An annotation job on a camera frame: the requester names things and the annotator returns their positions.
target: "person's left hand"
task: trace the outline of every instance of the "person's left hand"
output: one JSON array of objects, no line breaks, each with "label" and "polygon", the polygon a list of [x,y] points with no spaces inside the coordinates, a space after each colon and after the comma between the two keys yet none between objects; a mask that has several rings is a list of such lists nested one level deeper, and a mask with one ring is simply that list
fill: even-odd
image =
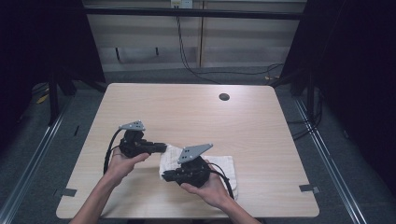
[{"label": "person's left hand", "polygon": [[125,176],[131,173],[131,171],[134,169],[135,164],[144,161],[148,157],[148,153],[142,153],[133,158],[128,158],[121,153],[119,147],[116,147],[113,149],[111,162],[108,165],[108,169],[105,175],[111,176],[111,178],[115,181],[115,186],[117,186],[121,183],[121,180]]}]

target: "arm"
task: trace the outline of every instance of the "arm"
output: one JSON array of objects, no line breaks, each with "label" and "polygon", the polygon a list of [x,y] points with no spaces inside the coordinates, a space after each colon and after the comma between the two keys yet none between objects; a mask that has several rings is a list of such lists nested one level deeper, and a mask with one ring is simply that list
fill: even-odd
[{"label": "arm", "polygon": [[118,147],[114,148],[107,172],[93,188],[90,196],[70,223],[97,223],[113,189],[121,183],[125,176],[131,173],[135,164],[148,157],[148,153],[143,153],[129,159],[120,152]]},{"label": "arm", "polygon": [[181,184],[181,187],[189,193],[200,196],[209,205],[223,211],[234,224],[260,223],[230,197],[218,175],[210,174],[209,179],[200,188],[187,183]]}]

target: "white cloth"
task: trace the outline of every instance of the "white cloth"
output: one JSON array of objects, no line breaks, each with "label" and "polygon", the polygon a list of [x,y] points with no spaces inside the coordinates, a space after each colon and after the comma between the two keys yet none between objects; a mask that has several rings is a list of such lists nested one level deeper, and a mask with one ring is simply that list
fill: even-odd
[{"label": "white cloth", "polygon": [[[180,156],[182,149],[178,147],[174,147],[171,145],[167,145],[166,151],[161,154],[161,161],[160,161],[160,178],[163,179],[162,174],[164,171],[167,170],[175,170],[176,168],[180,167],[180,164],[177,163],[177,160]],[[233,190],[233,196],[236,199],[238,196],[238,190],[236,185],[236,176],[235,176],[235,169],[233,168],[233,157],[232,156],[202,156],[204,160],[208,160],[211,163],[215,163],[223,170],[224,174],[227,178],[230,179],[230,185]],[[218,172],[222,173],[219,167],[212,165]]]}]

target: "black round hole cover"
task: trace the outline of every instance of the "black round hole cover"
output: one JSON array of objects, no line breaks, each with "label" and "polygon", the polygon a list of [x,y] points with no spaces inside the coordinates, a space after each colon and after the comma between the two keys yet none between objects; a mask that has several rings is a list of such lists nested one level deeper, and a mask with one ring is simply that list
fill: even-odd
[{"label": "black round hole cover", "polygon": [[228,100],[230,100],[230,95],[227,94],[227,93],[222,93],[222,94],[219,95],[219,98],[222,101],[228,101]]}]

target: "light wooden tabletop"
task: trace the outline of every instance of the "light wooden tabletop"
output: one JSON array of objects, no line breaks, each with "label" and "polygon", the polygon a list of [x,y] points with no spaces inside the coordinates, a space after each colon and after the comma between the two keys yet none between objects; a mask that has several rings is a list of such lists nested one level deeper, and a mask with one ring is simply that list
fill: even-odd
[{"label": "light wooden tabletop", "polygon": [[[228,101],[219,98],[230,96]],[[318,205],[274,89],[264,86],[111,84],[57,209],[73,217],[102,176],[106,150],[121,124],[142,120],[144,138],[175,147],[213,143],[204,155],[233,156],[238,199],[254,217],[315,217]],[[120,142],[119,133],[115,144]],[[160,155],[138,163],[115,188],[103,217],[226,217],[176,182],[159,177]]]}]

